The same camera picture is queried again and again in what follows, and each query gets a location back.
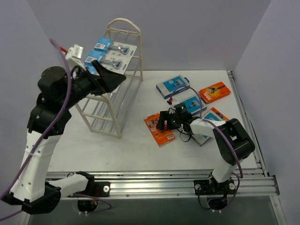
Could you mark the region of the orange Gillette Fusion box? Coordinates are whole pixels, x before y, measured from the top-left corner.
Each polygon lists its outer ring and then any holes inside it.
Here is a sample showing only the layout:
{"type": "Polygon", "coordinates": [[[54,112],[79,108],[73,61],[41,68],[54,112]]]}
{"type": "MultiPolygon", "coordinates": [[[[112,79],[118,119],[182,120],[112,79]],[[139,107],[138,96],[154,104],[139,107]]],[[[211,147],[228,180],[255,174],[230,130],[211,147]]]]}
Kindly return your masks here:
{"type": "Polygon", "coordinates": [[[154,140],[156,141],[159,147],[175,140],[175,135],[171,130],[166,130],[166,122],[165,122],[165,129],[159,130],[156,128],[159,121],[159,113],[153,114],[144,119],[144,122],[152,134],[154,140]]]}

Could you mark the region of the blue Gillette razor blister pack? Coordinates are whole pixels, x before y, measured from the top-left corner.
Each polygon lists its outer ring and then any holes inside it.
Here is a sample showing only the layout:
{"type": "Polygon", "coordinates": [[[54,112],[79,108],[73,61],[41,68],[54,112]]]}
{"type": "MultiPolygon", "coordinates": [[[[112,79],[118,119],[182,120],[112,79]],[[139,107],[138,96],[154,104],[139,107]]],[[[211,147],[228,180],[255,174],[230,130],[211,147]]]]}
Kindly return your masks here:
{"type": "Polygon", "coordinates": [[[101,37],[94,45],[94,50],[126,57],[134,55],[136,49],[136,45],[115,42],[113,39],[105,37],[101,37]]]}

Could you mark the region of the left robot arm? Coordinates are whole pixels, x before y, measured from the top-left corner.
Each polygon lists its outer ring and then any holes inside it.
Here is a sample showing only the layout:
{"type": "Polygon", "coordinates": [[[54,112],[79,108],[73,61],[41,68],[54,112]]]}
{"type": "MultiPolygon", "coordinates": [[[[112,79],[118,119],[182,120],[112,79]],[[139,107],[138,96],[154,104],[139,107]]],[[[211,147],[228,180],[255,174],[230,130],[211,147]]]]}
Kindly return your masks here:
{"type": "Polygon", "coordinates": [[[46,180],[54,149],[71,119],[70,108],[87,95],[113,92],[126,79],[125,75],[106,69],[96,60],[92,65],[96,74],[79,66],[73,71],[54,66],[42,73],[38,81],[40,94],[27,124],[22,166],[12,187],[1,196],[3,202],[19,205],[23,212],[36,215],[52,212],[62,198],[71,195],[94,196],[95,179],[87,172],[46,180]]]}

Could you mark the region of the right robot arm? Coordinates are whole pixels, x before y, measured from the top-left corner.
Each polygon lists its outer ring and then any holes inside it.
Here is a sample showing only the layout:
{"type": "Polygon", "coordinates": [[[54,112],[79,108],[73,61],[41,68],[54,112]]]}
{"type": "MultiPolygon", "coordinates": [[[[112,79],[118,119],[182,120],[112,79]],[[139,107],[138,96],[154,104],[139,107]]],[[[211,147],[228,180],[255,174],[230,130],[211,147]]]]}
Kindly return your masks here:
{"type": "Polygon", "coordinates": [[[255,145],[238,119],[217,121],[202,116],[193,117],[184,104],[159,113],[158,130],[178,128],[189,136],[204,135],[215,139],[221,160],[211,172],[212,179],[208,182],[211,192],[220,193],[235,169],[243,177],[241,162],[254,152],[255,145]]]}

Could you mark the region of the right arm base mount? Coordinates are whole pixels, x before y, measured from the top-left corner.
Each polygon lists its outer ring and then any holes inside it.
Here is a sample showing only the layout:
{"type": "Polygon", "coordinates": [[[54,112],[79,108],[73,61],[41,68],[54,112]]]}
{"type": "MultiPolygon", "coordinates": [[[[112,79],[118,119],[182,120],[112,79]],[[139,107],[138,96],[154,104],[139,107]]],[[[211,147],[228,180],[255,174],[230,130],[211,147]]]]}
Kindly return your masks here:
{"type": "Polygon", "coordinates": [[[233,195],[236,190],[232,179],[222,183],[218,183],[214,179],[194,180],[193,184],[196,195],[233,195]]]}

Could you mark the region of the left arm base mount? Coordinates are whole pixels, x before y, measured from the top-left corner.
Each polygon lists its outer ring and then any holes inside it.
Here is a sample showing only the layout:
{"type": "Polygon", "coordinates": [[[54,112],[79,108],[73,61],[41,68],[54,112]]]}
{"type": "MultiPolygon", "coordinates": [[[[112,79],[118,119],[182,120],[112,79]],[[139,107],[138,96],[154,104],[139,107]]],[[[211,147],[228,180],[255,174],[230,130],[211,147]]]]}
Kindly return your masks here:
{"type": "Polygon", "coordinates": [[[108,181],[95,181],[84,191],[77,192],[76,194],[88,195],[93,197],[109,197],[111,183],[108,181]]]}

